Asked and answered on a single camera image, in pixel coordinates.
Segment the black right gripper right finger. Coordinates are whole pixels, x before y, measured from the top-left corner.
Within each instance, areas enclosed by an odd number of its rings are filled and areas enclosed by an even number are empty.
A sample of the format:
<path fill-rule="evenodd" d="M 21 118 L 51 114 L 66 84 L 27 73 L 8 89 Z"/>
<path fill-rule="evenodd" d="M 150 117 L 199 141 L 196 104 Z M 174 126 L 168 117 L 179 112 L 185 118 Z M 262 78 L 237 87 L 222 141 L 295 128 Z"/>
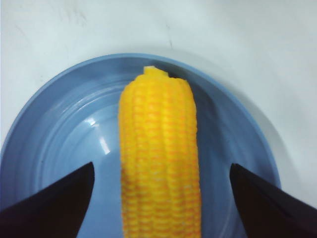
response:
<path fill-rule="evenodd" d="M 230 167 L 235 204 L 249 238 L 315 238 L 316 208 L 239 164 Z"/>

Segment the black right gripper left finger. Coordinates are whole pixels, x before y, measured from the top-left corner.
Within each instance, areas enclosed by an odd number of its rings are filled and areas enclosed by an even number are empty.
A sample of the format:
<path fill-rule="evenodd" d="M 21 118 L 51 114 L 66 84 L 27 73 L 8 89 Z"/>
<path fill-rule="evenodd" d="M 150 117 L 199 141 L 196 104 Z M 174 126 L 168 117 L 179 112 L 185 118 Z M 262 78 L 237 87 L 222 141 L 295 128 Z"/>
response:
<path fill-rule="evenodd" d="M 2 238 L 75 238 L 95 181 L 89 162 L 38 193 L 0 213 Z"/>

